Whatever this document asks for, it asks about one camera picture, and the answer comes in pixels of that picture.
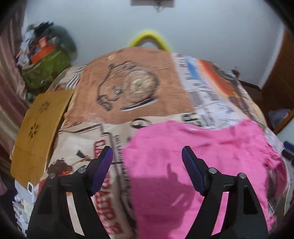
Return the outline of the pink knit cardigan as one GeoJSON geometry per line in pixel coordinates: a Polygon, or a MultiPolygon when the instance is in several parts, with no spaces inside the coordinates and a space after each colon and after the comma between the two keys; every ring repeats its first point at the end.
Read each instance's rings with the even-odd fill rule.
{"type": "Polygon", "coordinates": [[[266,238],[270,172],[288,184],[281,156],[256,122],[202,129],[166,121],[122,149],[140,238],[266,238]]]}

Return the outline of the pile of papers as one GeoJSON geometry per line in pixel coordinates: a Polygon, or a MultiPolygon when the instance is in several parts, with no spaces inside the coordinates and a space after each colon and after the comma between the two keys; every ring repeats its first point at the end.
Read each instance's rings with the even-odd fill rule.
{"type": "Polygon", "coordinates": [[[12,200],[15,219],[21,232],[26,236],[30,216],[37,199],[39,184],[35,187],[29,182],[27,188],[24,188],[15,180],[15,188],[17,193],[12,200]]]}

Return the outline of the brown wooden door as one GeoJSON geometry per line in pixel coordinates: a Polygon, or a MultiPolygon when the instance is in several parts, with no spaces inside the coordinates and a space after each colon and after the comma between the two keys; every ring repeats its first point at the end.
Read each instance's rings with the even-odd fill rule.
{"type": "Polygon", "coordinates": [[[267,122],[270,122],[271,111],[293,110],[293,34],[287,29],[278,59],[261,93],[263,105],[260,108],[267,122]]]}

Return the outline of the striped red beige curtain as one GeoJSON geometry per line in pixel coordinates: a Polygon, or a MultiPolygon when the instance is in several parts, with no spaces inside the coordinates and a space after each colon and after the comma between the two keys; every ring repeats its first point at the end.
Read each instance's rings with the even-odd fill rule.
{"type": "Polygon", "coordinates": [[[26,1],[1,1],[1,178],[10,177],[10,153],[28,109],[15,57],[22,42],[26,1]]]}

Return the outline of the printed newspaper pattern bedspread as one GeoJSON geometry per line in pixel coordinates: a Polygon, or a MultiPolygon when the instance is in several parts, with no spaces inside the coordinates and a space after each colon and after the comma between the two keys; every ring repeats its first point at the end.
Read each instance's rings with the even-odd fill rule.
{"type": "MultiPolygon", "coordinates": [[[[202,129],[226,129],[251,120],[282,158],[282,143],[258,105],[232,72],[213,62],[132,47],[98,57],[80,71],[80,77],[59,82],[46,92],[74,91],[38,183],[38,195],[48,176],[83,170],[106,146],[111,147],[113,161],[101,189],[91,197],[94,208],[86,223],[96,228],[99,218],[108,238],[140,238],[122,149],[143,127],[172,120],[202,129]]],[[[283,213],[275,203],[289,186],[288,173],[285,191],[276,196],[276,173],[270,172],[268,212],[274,222],[269,231],[276,228],[277,215],[283,213]]]]}

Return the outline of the green fabric storage box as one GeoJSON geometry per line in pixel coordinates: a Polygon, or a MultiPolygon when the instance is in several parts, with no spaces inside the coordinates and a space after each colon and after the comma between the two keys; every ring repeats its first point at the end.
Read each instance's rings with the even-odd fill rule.
{"type": "Polygon", "coordinates": [[[62,49],[54,49],[51,53],[21,71],[28,91],[46,91],[55,78],[70,66],[71,60],[62,49]]]}

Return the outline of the orange box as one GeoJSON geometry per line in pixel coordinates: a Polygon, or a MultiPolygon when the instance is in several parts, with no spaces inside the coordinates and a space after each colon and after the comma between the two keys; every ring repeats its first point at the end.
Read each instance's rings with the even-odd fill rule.
{"type": "Polygon", "coordinates": [[[45,56],[50,54],[53,50],[54,50],[54,45],[48,45],[48,46],[44,47],[43,49],[39,50],[30,59],[32,64],[37,63],[39,60],[43,59],[45,56]]]}

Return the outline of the grey plush toy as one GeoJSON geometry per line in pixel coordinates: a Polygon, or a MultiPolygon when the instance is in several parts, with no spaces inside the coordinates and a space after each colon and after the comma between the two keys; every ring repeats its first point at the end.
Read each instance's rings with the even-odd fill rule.
{"type": "Polygon", "coordinates": [[[49,32],[55,38],[55,45],[62,48],[71,61],[75,61],[78,56],[77,47],[68,31],[59,25],[53,25],[49,27],[49,32]]]}

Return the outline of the yellow foam arch tube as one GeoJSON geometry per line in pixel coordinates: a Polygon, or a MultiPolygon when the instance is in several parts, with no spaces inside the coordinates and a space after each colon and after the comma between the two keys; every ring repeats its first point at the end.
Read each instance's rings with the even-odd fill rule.
{"type": "Polygon", "coordinates": [[[145,43],[150,42],[158,49],[170,52],[170,47],[164,41],[164,39],[154,31],[147,30],[138,34],[129,44],[129,47],[141,47],[145,43]]]}

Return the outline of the wooden bed post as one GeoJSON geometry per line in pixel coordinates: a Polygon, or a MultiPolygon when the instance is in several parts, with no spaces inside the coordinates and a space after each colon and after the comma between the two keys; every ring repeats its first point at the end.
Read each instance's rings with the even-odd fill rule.
{"type": "Polygon", "coordinates": [[[237,79],[238,79],[238,77],[240,76],[239,71],[237,71],[237,70],[235,70],[235,69],[232,70],[232,73],[234,74],[234,76],[235,76],[237,79]]]}

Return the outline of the small black wall monitor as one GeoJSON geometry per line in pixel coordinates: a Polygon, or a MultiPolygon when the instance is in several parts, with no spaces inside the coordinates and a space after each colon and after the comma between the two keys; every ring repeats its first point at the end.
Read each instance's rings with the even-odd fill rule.
{"type": "Polygon", "coordinates": [[[167,7],[173,8],[174,1],[172,0],[131,0],[132,6],[158,6],[158,7],[167,7]]]}

